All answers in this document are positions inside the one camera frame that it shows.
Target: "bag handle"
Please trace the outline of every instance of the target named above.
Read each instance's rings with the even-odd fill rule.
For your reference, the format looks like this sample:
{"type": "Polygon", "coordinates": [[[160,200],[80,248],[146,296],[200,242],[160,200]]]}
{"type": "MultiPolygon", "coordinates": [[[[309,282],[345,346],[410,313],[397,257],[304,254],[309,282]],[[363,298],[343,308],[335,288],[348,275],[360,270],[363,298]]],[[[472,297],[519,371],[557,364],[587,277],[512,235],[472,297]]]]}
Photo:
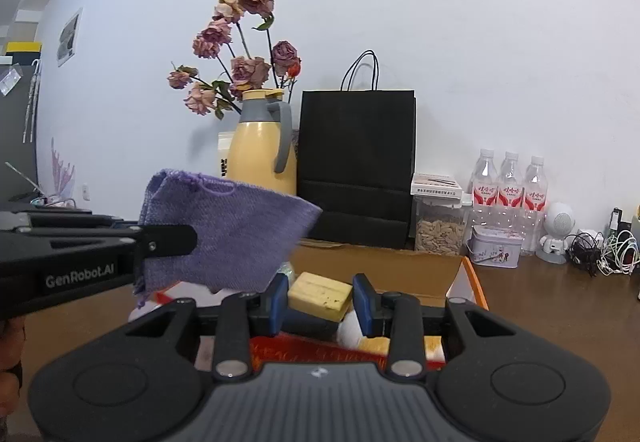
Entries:
{"type": "Polygon", "coordinates": [[[280,112],[280,145],[278,146],[278,154],[276,154],[276,160],[273,167],[273,170],[277,174],[280,174],[284,171],[284,168],[287,167],[291,139],[293,138],[291,107],[286,102],[277,100],[267,104],[267,110],[269,110],[269,113],[280,112]]]}
{"type": "Polygon", "coordinates": [[[380,77],[380,65],[378,64],[378,57],[373,50],[365,50],[360,54],[360,57],[354,61],[354,63],[349,67],[347,73],[344,74],[342,78],[342,82],[340,83],[340,91],[344,91],[344,82],[347,80],[347,75],[351,72],[351,76],[349,78],[349,83],[347,84],[347,90],[350,91],[351,83],[353,82],[353,77],[355,76],[356,70],[358,69],[358,65],[365,57],[371,56],[373,57],[373,72],[371,74],[371,90],[378,89],[378,79],[380,77]]]}

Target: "human hand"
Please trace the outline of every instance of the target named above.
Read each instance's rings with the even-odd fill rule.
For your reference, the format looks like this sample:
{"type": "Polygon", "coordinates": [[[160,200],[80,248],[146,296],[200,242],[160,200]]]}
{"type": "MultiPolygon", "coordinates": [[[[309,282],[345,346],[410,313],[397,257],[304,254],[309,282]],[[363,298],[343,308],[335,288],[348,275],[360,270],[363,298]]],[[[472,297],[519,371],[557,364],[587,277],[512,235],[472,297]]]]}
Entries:
{"type": "Polygon", "coordinates": [[[0,332],[0,418],[14,412],[18,405],[20,383],[7,370],[20,362],[24,346],[24,317],[9,319],[0,332]]]}

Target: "screw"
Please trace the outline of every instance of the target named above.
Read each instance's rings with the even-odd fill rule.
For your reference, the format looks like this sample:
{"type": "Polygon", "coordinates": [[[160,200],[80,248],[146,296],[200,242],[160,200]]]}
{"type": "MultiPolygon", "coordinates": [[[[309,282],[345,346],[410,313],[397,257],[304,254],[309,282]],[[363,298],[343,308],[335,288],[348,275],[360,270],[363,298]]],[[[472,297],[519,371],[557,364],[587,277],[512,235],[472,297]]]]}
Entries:
{"type": "Polygon", "coordinates": [[[246,363],[236,359],[228,359],[216,364],[216,371],[223,377],[239,377],[249,370],[246,363]]]}
{"type": "Polygon", "coordinates": [[[403,359],[391,365],[391,371],[400,377],[415,377],[422,372],[422,365],[416,361],[403,359]]]}

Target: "water bottle label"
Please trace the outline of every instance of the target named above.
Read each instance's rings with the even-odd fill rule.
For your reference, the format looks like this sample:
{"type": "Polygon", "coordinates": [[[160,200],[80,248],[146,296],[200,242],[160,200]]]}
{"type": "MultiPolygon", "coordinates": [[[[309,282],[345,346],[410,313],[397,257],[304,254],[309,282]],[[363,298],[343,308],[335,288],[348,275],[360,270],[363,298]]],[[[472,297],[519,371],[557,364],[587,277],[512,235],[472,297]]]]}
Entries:
{"type": "Polygon", "coordinates": [[[498,191],[498,205],[505,207],[519,207],[522,203],[522,187],[502,186],[498,191]]]}
{"type": "Polygon", "coordinates": [[[542,211],[546,204],[546,193],[540,191],[525,191],[524,208],[530,211],[542,211]]]}
{"type": "Polygon", "coordinates": [[[480,205],[494,205],[498,189],[486,184],[474,185],[474,202],[480,205]]]}

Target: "black paper bag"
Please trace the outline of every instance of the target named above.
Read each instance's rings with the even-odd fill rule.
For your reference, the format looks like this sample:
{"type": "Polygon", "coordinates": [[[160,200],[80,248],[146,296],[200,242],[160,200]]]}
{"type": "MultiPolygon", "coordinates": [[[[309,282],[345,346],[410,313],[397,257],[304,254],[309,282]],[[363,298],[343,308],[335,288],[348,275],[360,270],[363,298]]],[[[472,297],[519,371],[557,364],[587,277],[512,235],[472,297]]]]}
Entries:
{"type": "Polygon", "coordinates": [[[305,91],[298,195],[324,210],[309,237],[403,248],[414,160],[413,91],[305,91]]]}

